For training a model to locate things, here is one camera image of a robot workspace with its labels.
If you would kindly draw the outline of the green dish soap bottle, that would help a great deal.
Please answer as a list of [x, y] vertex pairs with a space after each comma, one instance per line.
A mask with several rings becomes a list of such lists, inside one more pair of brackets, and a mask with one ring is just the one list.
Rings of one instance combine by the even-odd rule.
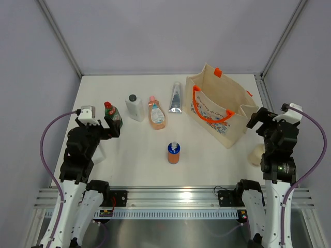
[[104, 103], [104, 114], [105, 116], [109, 116], [113, 121], [119, 120], [119, 128], [123, 126], [123, 120], [118, 109], [108, 101]]

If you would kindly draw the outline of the white bottle black cap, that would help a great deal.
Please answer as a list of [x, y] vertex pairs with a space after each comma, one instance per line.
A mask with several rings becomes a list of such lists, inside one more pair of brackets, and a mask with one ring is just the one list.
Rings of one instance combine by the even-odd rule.
[[142, 122], [145, 118], [142, 100], [135, 94], [131, 94], [125, 102], [130, 117], [138, 122]]

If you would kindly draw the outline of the orange bottle blue cap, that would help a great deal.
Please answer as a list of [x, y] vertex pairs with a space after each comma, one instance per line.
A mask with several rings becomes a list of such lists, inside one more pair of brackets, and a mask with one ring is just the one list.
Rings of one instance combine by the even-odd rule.
[[176, 164], [179, 162], [180, 145], [177, 142], [171, 142], [168, 144], [168, 162]]

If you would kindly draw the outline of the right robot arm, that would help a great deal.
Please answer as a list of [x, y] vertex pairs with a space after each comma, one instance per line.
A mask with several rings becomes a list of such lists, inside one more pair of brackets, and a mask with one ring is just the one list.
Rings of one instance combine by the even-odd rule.
[[292, 247], [291, 204], [296, 182], [292, 157], [297, 144], [298, 125], [286, 114], [277, 115], [260, 108], [252, 114], [247, 127], [258, 122], [256, 133], [264, 139], [261, 171], [267, 196], [258, 182], [242, 179], [234, 192], [235, 201], [246, 207], [250, 227], [248, 247]]

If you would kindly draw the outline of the white box under arm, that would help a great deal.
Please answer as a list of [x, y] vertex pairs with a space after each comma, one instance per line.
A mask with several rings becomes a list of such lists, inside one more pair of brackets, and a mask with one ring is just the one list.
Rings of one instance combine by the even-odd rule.
[[102, 145], [99, 144], [92, 156], [92, 162], [95, 165], [97, 165], [97, 164], [101, 163], [102, 161], [104, 161], [105, 159], [106, 159], [106, 155], [105, 155], [104, 149], [103, 149]]

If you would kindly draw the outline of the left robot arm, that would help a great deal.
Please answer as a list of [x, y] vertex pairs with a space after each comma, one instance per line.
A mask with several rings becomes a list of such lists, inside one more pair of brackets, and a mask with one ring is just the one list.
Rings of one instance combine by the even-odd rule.
[[100, 141], [120, 135], [120, 121], [109, 116], [104, 119], [108, 128], [100, 120], [92, 124], [77, 117], [77, 127], [68, 132], [60, 176], [54, 181], [58, 198], [38, 247], [81, 247], [95, 211], [110, 202], [109, 183], [88, 179]]

